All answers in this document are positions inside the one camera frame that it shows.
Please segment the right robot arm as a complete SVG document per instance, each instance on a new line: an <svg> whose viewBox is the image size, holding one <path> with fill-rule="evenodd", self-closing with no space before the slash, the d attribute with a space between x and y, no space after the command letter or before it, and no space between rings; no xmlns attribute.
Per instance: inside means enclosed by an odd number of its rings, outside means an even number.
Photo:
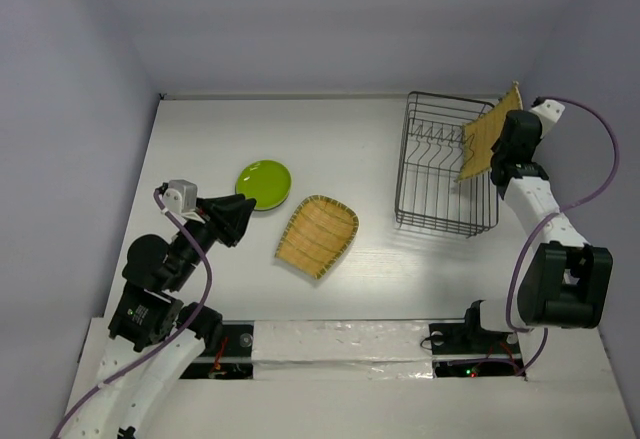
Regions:
<svg viewBox="0 0 640 439"><path fill-rule="evenodd" d="M613 268L605 247L592 245L566 213L605 191L571 204L556 201L550 178L534 153L559 122L566 102L546 97L529 110L511 110L490 149L490 179L516 215L527 239L516 259L505 298L478 300L460 327L462 343L482 351L498 333L538 327L593 329L601 321Z"/></svg>

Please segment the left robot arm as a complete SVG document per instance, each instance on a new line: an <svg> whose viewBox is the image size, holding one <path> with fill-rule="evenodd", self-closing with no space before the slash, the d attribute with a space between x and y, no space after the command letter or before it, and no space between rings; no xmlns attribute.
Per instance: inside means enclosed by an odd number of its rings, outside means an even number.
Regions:
<svg viewBox="0 0 640 439"><path fill-rule="evenodd" d="M213 283L207 253L216 243L240 242L256 202L243 194L200 198L184 180L161 184L153 198L177 233L169 241L143 235L129 246L95 383L55 438L145 437L191 363L224 346L222 315L206 305Z"/></svg>

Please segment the large woven bamboo tray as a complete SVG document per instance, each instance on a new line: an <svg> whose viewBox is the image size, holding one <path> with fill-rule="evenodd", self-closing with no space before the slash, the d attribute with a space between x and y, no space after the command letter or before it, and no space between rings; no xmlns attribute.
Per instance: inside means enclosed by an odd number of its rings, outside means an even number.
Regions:
<svg viewBox="0 0 640 439"><path fill-rule="evenodd" d="M457 177L458 182L490 170L492 147L500 137L507 113L522 109L519 83L514 81L507 93L491 110L464 126L463 164Z"/></svg>

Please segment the small green plate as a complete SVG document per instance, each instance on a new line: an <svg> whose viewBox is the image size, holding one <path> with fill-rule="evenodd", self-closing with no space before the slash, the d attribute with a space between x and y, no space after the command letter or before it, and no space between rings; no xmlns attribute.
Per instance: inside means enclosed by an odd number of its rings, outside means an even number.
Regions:
<svg viewBox="0 0 640 439"><path fill-rule="evenodd" d="M274 160L259 160L246 166L235 182L235 193L254 199L255 210L279 207L289 196L292 176L289 169Z"/></svg>

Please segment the small woven bamboo tray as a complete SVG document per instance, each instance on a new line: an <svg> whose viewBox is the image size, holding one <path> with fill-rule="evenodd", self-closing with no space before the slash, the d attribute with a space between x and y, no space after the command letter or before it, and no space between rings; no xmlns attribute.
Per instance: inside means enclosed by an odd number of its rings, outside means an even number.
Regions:
<svg viewBox="0 0 640 439"><path fill-rule="evenodd" d="M275 258L315 280L345 254L359 229L359 218L345 204L324 195L305 198L290 217Z"/></svg>

